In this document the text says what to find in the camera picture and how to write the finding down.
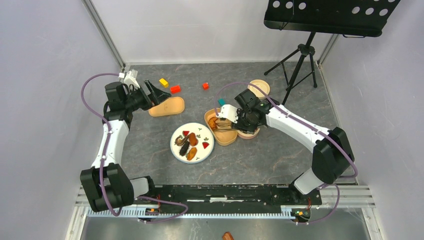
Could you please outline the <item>metal serving tongs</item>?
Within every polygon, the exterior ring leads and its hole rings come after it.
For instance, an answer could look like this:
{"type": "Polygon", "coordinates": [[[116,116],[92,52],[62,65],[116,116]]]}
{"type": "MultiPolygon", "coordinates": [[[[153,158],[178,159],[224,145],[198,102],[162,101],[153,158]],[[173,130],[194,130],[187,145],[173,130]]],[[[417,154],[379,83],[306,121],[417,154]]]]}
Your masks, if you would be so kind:
{"type": "Polygon", "coordinates": [[[222,120],[217,120],[214,124],[214,128],[212,129],[213,131],[232,131],[234,130],[232,128],[232,123],[231,122],[227,122],[227,121],[222,121],[222,120]]]}

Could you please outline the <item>black sea cucumber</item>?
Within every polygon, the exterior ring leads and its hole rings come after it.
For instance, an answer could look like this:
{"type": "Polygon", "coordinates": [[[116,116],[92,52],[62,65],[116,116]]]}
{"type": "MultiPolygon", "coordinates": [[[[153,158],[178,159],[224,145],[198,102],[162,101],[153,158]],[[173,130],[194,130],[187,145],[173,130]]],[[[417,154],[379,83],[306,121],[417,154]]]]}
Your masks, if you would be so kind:
{"type": "Polygon", "coordinates": [[[190,147],[190,143],[188,141],[184,142],[181,146],[180,151],[179,151],[179,155],[185,156],[188,152],[189,147],[190,147]]]}

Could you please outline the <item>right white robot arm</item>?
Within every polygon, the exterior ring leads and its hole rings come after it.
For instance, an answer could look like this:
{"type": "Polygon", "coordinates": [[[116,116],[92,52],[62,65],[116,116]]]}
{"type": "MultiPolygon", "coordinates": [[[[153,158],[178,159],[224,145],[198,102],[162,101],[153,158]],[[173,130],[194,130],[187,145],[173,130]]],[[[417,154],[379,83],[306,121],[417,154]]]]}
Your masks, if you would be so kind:
{"type": "Polygon", "coordinates": [[[312,153],[311,167],[291,183],[288,196],[293,203],[302,204],[312,190],[333,184],[354,163],[347,134],[340,127],[313,124],[273,98],[259,99],[249,89],[234,99],[239,106],[231,108],[228,118],[233,129],[252,134],[267,126],[287,134],[312,153]]]}

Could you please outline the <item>fried chicken wing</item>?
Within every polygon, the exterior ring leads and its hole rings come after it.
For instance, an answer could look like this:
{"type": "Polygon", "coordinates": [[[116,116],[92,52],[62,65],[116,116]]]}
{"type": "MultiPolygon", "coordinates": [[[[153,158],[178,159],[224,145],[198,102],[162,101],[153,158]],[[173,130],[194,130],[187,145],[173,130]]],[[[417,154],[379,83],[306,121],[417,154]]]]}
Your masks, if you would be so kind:
{"type": "Polygon", "coordinates": [[[207,121],[207,124],[208,124],[208,126],[210,127],[211,130],[217,130],[219,128],[217,122],[219,122],[219,121],[220,121],[219,118],[212,117],[207,121]]]}

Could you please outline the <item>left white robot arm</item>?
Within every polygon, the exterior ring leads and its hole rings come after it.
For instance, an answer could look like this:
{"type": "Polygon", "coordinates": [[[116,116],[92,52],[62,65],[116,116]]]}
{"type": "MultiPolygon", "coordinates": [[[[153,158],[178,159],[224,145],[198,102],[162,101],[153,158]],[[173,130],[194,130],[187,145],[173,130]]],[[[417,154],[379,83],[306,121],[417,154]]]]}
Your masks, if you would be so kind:
{"type": "Polygon", "coordinates": [[[107,101],[103,113],[97,114],[103,124],[99,152],[88,169],[80,173],[80,181],[94,212],[109,211],[119,216],[122,208],[134,202],[132,182],[121,167],[125,140],[129,134],[133,112],[149,110],[171,97],[146,80],[149,93],[119,81],[105,86],[107,101]]]}

